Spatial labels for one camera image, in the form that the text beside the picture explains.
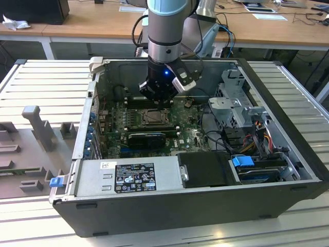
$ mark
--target power supply label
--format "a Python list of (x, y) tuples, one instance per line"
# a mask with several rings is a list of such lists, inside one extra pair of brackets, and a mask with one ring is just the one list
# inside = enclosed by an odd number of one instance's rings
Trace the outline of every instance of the power supply label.
[(116, 193), (156, 190), (153, 163), (115, 166)]

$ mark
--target motherboard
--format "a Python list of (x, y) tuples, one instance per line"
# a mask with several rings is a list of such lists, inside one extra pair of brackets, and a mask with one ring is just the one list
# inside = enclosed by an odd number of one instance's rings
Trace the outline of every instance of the motherboard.
[(103, 157), (175, 156), (210, 150), (200, 129), (203, 105), (194, 99), (174, 99), (162, 110), (138, 99), (104, 109), (100, 112)]

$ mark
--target white paper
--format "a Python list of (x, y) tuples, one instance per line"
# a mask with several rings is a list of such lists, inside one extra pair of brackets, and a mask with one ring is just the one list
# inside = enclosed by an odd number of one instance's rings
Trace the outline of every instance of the white paper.
[(100, 169), (114, 169), (116, 165), (117, 165), (116, 161), (101, 162)]
[(17, 29), (29, 28), (29, 24), (26, 21), (15, 21), (9, 18), (6, 18), (4, 15), (4, 21), (2, 24), (7, 27), (8, 29), (12, 29), (16, 31)]
[(137, 13), (143, 13), (146, 9), (145, 8), (139, 8), (139, 7), (129, 7), (129, 6), (120, 6), (119, 11), (120, 12), (137, 12)]
[(285, 17), (277, 14), (252, 14), (259, 20), (287, 21)]

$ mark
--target black box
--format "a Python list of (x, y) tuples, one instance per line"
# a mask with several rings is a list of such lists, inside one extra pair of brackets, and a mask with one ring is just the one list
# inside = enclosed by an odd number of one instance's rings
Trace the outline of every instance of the black box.
[(1, 19), (29, 23), (63, 24), (70, 8), (67, 0), (1, 0)]

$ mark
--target floor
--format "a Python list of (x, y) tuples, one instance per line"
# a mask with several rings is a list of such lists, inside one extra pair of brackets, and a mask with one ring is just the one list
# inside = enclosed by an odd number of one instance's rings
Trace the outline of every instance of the floor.
[[(0, 80), (6, 75), (16, 59), (46, 59), (42, 46), (38, 42), (3, 41), (4, 48), (0, 47)], [(58, 59), (89, 59), (86, 44), (84, 43), (52, 43)], [(134, 45), (126, 44), (92, 44), (94, 56), (107, 58), (131, 58), (134, 56)], [(233, 50), (235, 57), (242, 57), (249, 61), (264, 61), (263, 49), (243, 48)], [(302, 84), (305, 83), (317, 63), (322, 59), (324, 51), (299, 51), (288, 67), (288, 70)], [(322, 62), (319, 69), (309, 80), (306, 88), (310, 90), (314, 81), (319, 79), (329, 62), (329, 56)], [(323, 105), (329, 109), (329, 99)]]

